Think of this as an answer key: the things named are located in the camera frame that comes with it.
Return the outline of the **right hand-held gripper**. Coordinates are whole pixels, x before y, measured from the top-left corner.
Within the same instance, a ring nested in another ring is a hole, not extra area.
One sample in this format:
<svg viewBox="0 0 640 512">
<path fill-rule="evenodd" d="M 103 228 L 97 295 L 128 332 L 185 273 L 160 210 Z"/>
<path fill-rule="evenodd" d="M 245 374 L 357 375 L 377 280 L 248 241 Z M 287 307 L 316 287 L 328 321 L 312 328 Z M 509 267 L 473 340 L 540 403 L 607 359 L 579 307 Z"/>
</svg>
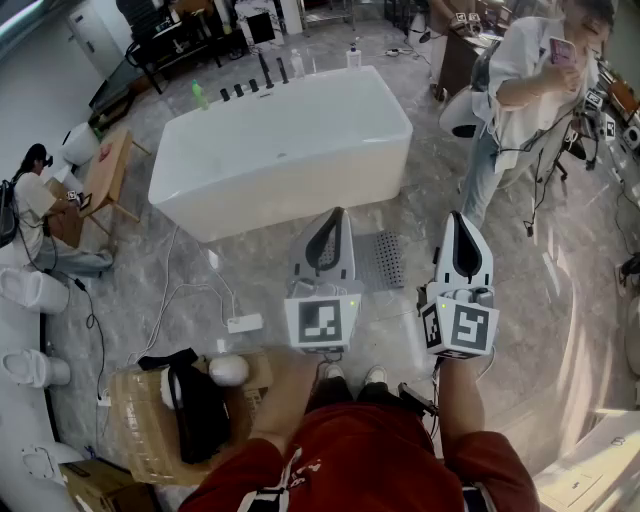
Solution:
<svg viewBox="0 0 640 512">
<path fill-rule="evenodd" d="M 417 311 L 429 354 L 450 359 L 490 355 L 499 311 L 494 307 L 493 254 L 482 233 L 464 215 L 451 211 L 438 246 L 435 279 L 417 288 Z"/>
</svg>

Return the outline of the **grey perforated bath mat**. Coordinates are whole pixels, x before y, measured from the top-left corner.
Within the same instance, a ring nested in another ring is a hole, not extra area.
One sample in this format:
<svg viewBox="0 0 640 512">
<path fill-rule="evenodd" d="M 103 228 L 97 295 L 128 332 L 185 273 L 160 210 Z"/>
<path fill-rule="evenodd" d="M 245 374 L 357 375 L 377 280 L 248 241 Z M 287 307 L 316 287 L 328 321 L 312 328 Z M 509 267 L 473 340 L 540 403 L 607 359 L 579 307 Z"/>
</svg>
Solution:
<svg viewBox="0 0 640 512">
<path fill-rule="evenodd" d="M 354 259 L 355 277 L 366 293 L 389 291 L 405 286 L 405 265 L 399 237 L 383 230 L 353 235 L 347 255 Z"/>
</svg>

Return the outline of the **white bathtub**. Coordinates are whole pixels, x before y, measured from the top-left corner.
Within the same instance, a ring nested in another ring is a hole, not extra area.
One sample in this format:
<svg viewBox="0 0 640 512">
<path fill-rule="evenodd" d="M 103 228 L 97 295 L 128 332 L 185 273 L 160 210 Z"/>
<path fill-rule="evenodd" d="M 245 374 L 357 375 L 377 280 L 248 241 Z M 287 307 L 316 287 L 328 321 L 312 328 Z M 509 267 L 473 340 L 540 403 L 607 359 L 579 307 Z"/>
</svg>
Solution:
<svg viewBox="0 0 640 512">
<path fill-rule="evenodd" d="M 203 243 L 385 201 L 412 133 L 371 66 L 279 82 L 170 120 L 148 200 Z"/>
</svg>

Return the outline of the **person's left forearm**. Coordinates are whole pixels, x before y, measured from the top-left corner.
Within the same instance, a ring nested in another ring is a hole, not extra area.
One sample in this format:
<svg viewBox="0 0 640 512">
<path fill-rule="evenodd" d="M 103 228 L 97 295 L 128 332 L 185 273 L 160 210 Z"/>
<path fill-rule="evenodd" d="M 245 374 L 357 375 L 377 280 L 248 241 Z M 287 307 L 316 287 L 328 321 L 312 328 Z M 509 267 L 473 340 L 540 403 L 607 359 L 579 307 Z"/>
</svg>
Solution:
<svg viewBox="0 0 640 512">
<path fill-rule="evenodd" d="M 286 347 L 267 355 L 273 382 L 257 409 L 249 438 L 268 441 L 284 455 L 305 414 L 322 358 Z"/>
</svg>

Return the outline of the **person's right forearm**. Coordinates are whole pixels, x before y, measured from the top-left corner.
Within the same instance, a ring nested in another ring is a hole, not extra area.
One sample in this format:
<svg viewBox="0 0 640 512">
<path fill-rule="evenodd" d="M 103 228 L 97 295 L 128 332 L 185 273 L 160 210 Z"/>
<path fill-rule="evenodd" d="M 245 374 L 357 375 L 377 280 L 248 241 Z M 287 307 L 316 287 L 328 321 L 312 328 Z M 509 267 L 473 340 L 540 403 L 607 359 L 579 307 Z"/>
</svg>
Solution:
<svg viewBox="0 0 640 512">
<path fill-rule="evenodd" d="M 445 459 L 465 436 L 483 431 L 485 410 L 469 360 L 445 359 L 439 371 L 439 422 Z"/>
</svg>

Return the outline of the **white power strip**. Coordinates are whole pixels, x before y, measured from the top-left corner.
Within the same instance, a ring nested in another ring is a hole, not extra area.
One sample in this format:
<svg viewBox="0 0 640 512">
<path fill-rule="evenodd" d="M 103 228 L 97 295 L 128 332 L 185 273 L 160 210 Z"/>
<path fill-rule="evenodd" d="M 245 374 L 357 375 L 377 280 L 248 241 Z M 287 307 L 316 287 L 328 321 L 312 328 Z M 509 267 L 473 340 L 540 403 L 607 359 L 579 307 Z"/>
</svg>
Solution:
<svg viewBox="0 0 640 512">
<path fill-rule="evenodd" d="M 263 317 L 260 313 L 231 317 L 227 321 L 227 330 L 230 334 L 239 334 L 262 329 Z"/>
</svg>

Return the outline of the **person's black trousers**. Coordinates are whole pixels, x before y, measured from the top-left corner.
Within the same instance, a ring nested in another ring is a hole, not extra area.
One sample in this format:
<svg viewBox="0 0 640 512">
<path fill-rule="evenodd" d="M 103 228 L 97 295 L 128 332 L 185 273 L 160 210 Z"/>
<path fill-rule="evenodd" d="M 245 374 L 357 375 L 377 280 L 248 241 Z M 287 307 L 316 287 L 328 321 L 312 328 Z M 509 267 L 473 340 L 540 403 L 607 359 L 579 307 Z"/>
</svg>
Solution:
<svg viewBox="0 0 640 512">
<path fill-rule="evenodd" d="M 356 399 L 353 398 L 346 380 L 343 377 L 322 379 L 312 391 L 305 412 L 335 405 L 339 403 L 362 402 L 377 405 L 403 407 L 404 401 L 393 395 L 386 383 L 373 382 L 366 384 Z"/>
</svg>

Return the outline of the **black waist device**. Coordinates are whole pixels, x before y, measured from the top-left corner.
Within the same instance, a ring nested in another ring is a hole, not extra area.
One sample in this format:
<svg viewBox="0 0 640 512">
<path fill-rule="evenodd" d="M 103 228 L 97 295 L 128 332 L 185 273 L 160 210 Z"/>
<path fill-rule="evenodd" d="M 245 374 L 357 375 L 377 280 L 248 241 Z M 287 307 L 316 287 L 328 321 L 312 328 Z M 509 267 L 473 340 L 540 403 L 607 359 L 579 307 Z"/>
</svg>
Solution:
<svg viewBox="0 0 640 512">
<path fill-rule="evenodd" d="M 426 414 L 431 417 L 439 415 L 438 406 L 430 399 L 427 399 L 402 382 L 397 387 L 399 398 L 414 411 L 420 418 Z"/>
</svg>

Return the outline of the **white round headset part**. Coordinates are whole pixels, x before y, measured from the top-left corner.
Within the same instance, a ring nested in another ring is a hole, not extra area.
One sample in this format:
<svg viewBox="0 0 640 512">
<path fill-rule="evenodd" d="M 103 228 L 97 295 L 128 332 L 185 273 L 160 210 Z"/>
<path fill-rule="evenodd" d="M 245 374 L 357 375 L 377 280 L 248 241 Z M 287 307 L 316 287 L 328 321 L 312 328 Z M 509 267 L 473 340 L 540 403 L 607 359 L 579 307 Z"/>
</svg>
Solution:
<svg viewBox="0 0 640 512">
<path fill-rule="evenodd" d="M 226 354 L 214 357 L 209 362 L 208 373 L 214 383 L 221 387 L 237 387 L 249 378 L 249 364 L 240 355 Z"/>
</svg>

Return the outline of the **white backpack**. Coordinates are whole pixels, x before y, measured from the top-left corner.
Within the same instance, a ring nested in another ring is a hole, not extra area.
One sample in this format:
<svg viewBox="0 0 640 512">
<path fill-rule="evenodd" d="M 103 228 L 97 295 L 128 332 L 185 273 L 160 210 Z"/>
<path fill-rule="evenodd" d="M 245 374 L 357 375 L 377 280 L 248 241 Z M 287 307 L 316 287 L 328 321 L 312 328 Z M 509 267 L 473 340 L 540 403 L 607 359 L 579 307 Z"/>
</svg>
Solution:
<svg viewBox="0 0 640 512">
<path fill-rule="evenodd" d="M 477 115 L 484 93 L 471 86 L 461 89 L 447 103 L 439 117 L 439 126 L 447 134 L 459 139 L 472 139 L 481 122 Z"/>
</svg>

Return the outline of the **dark brown wooden desk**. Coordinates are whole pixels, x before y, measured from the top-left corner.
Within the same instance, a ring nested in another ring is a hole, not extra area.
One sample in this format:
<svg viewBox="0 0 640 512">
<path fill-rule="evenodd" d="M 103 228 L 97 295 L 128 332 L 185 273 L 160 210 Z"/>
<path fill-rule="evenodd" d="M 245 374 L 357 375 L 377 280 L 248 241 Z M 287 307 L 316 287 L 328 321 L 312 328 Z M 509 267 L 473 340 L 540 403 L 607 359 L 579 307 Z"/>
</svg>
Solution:
<svg viewBox="0 0 640 512">
<path fill-rule="evenodd" d="M 476 60 L 494 43 L 484 36 L 469 37 L 450 28 L 447 33 L 440 76 L 435 86 L 437 101 L 457 94 L 471 83 L 472 69 Z"/>
</svg>

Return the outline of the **small oval wooden table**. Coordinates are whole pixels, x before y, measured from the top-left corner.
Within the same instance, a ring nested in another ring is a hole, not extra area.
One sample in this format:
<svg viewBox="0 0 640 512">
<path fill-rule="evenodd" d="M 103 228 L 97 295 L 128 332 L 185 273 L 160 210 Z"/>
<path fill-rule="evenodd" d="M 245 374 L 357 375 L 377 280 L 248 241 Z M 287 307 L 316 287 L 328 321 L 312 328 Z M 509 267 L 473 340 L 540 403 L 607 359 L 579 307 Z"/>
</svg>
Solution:
<svg viewBox="0 0 640 512">
<path fill-rule="evenodd" d="M 120 194 L 131 148 L 141 150 L 145 155 L 152 153 L 138 143 L 129 128 L 120 127 L 108 134 L 94 153 L 86 175 L 83 192 L 89 199 L 88 205 L 79 211 L 80 218 L 89 218 L 100 230 L 109 235 L 94 214 L 106 206 L 112 206 L 136 223 L 140 219 L 124 208 Z"/>
</svg>

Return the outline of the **pink smartphone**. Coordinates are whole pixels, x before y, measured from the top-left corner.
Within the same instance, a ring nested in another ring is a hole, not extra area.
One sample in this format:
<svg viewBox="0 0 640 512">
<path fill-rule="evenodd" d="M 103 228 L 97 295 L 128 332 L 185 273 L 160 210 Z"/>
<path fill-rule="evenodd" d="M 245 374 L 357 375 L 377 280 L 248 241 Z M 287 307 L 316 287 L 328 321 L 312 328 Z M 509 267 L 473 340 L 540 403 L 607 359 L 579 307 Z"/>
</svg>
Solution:
<svg viewBox="0 0 640 512">
<path fill-rule="evenodd" d="M 550 37 L 550 60 L 555 66 L 575 67 L 577 64 L 577 55 L 575 46 L 567 40 Z"/>
</svg>

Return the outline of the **large cardboard box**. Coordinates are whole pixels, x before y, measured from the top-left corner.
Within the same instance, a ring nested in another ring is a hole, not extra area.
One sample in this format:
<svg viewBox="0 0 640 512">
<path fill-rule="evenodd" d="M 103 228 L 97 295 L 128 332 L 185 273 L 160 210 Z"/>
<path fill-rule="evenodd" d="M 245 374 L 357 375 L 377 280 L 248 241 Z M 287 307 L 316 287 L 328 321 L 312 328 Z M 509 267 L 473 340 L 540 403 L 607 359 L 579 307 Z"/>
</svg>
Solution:
<svg viewBox="0 0 640 512">
<path fill-rule="evenodd" d="M 111 377 L 112 425 L 135 480 L 158 485 L 198 485 L 246 440 L 257 407 L 273 383 L 272 355 L 259 351 L 241 356 L 248 364 L 248 379 L 239 386 L 221 389 L 230 436 L 211 457 L 194 464 L 181 458 L 178 419 L 162 400 L 161 371 L 131 367 Z"/>
</svg>

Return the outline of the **black backpack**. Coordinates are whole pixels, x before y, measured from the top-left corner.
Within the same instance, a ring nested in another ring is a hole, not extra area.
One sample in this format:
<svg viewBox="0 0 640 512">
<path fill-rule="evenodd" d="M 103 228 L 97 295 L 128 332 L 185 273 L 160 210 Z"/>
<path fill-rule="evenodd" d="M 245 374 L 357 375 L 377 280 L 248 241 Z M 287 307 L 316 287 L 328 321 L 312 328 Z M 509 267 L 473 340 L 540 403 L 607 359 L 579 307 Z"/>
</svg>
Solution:
<svg viewBox="0 0 640 512">
<path fill-rule="evenodd" d="M 14 240 L 19 227 L 14 190 L 14 180 L 0 183 L 0 249 Z"/>
</svg>

